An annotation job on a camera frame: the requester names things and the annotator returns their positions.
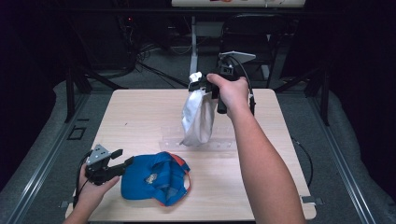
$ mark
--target human arm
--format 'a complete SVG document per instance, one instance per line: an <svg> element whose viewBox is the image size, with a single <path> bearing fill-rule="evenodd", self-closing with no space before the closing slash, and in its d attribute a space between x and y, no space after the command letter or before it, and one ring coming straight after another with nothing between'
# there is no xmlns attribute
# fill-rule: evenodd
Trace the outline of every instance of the human arm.
<svg viewBox="0 0 396 224"><path fill-rule="evenodd" d="M219 86L234 131L241 173L257 223L305 223L300 197L291 174L248 107L248 84L242 77L207 80Z"/></svg>
<svg viewBox="0 0 396 224"><path fill-rule="evenodd" d="M86 183L87 177L85 176L85 167L86 164L81 166L79 174L80 193L78 196L78 203L76 204L73 212L64 221L64 224L87 223L88 218L102 201L105 193L120 180L119 176L114 176L111 180L101 186L96 186L89 182Z"/></svg>

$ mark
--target white plastic bag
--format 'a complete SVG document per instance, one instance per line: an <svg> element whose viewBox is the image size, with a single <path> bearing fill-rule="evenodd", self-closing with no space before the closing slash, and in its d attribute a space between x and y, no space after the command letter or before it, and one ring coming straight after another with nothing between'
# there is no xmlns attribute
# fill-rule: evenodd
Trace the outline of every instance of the white plastic bag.
<svg viewBox="0 0 396 224"><path fill-rule="evenodd" d="M191 74L190 85L199 82L201 78L200 72ZM206 93L200 88L190 92L182 111L184 139L180 144L197 147L209 141L215 119L215 108L212 92Z"/></svg>

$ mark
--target wooden tabletop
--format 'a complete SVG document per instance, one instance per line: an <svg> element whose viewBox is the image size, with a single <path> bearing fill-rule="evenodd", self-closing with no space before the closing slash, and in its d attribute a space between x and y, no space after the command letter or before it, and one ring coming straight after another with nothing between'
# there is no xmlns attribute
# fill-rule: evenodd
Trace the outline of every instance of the wooden tabletop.
<svg viewBox="0 0 396 224"><path fill-rule="evenodd" d="M299 194L309 196L275 93L254 93L256 119L288 165ZM105 195L90 221L254 220L242 182L233 126L226 115L216 113L206 147L175 144L183 138L181 111L188 94L187 90L114 91L92 148L97 144L111 152L122 148L123 155L110 161L110 166L131 156L173 152L191 168L191 192L176 205L163 207L153 199L124 200L119 182ZM306 219L315 217L314 205L303 203L303 209ZM69 206L66 216L71 211Z"/></svg>

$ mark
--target blue cap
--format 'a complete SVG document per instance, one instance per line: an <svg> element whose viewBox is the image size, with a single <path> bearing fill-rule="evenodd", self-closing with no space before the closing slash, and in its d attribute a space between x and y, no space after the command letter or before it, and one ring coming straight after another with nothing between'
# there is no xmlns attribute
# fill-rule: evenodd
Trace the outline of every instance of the blue cap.
<svg viewBox="0 0 396 224"><path fill-rule="evenodd" d="M121 195L127 200L155 198L162 205L178 202L191 188L184 187L184 176L189 180L190 167L179 156L160 152L134 157L121 180Z"/></svg>

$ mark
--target hand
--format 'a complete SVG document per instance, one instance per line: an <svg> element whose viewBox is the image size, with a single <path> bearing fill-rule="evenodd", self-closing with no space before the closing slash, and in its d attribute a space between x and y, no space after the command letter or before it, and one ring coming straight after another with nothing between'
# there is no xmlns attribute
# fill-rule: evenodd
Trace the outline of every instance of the hand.
<svg viewBox="0 0 396 224"><path fill-rule="evenodd" d="M248 109L248 83L245 77L229 81L217 74L208 74L207 80L220 89L221 100L231 114L239 108Z"/></svg>
<svg viewBox="0 0 396 224"><path fill-rule="evenodd" d="M108 192L114 185L119 182L120 177L114 176L101 186L96 186L93 183L87 182L88 178L85 176L85 168L87 164L81 166L79 173L79 196L78 203L70 216L64 223L87 223L91 213L96 209L102 201L106 192Z"/></svg>
<svg viewBox="0 0 396 224"><path fill-rule="evenodd" d="M102 201L103 197L105 196L105 193L108 192L111 188L113 188L113 186L116 185L117 182L119 182L120 177L115 176L101 186L94 185L89 181L84 186L84 183L88 180L88 178L85 176L86 166L87 164L85 163L81 166L81 172L79 174L80 193L78 197L78 205L80 203L83 203L86 209L90 209L93 212L93 210Z"/></svg>

